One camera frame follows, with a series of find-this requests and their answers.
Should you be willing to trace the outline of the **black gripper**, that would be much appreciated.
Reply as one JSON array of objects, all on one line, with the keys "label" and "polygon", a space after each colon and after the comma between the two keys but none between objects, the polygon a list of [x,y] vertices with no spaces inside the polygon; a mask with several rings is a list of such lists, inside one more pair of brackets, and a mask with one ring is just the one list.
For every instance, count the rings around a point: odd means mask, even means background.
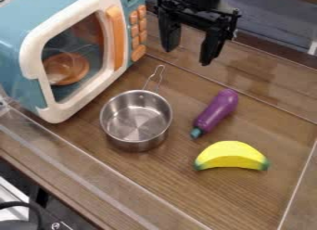
[{"label": "black gripper", "polygon": [[206,31],[201,44],[199,62],[207,66],[220,56],[226,34],[237,30],[241,11],[224,0],[158,0],[161,45],[171,52],[181,42],[181,25]]}]

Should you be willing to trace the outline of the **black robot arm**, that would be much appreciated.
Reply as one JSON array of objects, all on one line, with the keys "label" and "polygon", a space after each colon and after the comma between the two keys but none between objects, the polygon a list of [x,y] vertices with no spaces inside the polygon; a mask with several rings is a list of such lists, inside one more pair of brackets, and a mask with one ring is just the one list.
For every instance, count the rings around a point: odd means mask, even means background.
[{"label": "black robot arm", "polygon": [[206,33],[199,63],[207,66],[220,56],[225,42],[236,37],[241,11],[224,0],[158,0],[155,10],[161,45],[166,52],[179,46],[182,25]]}]

